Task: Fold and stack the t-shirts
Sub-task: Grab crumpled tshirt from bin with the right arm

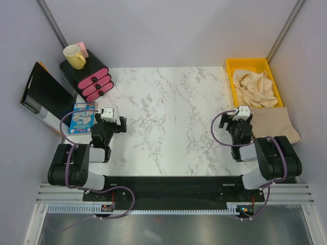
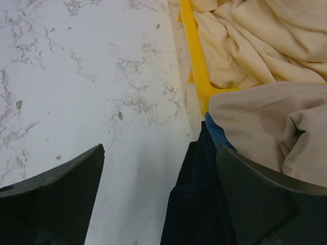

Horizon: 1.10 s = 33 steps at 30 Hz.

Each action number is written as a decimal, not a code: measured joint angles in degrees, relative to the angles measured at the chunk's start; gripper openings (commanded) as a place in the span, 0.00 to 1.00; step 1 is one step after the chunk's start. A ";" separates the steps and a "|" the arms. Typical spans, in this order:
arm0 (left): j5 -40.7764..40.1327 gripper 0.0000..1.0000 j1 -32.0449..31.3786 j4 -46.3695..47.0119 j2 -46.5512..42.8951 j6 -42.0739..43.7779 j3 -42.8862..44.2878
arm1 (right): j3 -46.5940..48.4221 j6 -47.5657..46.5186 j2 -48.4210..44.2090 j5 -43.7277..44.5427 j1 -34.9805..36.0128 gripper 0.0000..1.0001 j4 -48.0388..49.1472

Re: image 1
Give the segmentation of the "cream yellow t shirt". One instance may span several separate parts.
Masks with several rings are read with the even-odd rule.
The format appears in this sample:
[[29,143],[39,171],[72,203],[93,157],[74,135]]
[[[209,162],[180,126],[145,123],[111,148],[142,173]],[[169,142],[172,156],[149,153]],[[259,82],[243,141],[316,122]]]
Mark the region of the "cream yellow t shirt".
[[274,107],[278,102],[273,92],[273,81],[266,71],[256,73],[236,69],[232,81],[239,106]]

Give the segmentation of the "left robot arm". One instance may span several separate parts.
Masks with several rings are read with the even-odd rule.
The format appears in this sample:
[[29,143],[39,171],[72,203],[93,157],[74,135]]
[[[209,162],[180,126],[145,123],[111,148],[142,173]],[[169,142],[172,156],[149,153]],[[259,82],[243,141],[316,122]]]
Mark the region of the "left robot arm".
[[110,121],[100,114],[95,116],[97,123],[91,127],[89,144],[58,145],[48,171],[48,183],[53,186],[94,190],[101,201],[108,200],[112,188],[105,184],[105,176],[91,172],[91,163],[107,163],[111,156],[110,142],[114,134],[127,132],[127,119],[119,117]]

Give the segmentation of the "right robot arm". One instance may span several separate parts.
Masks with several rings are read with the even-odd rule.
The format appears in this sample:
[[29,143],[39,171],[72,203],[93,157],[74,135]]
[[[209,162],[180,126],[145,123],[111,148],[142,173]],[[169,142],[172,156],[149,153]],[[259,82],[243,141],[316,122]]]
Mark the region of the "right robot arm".
[[[286,136],[253,138],[252,114],[241,108],[218,114],[211,123],[211,134],[220,145],[231,148],[232,158],[237,162],[257,161],[258,167],[241,177],[242,183],[234,188],[240,201],[252,196],[252,190],[295,178],[302,174],[302,163]],[[220,117],[219,128],[226,128],[232,143],[223,143],[214,135],[215,120]]]

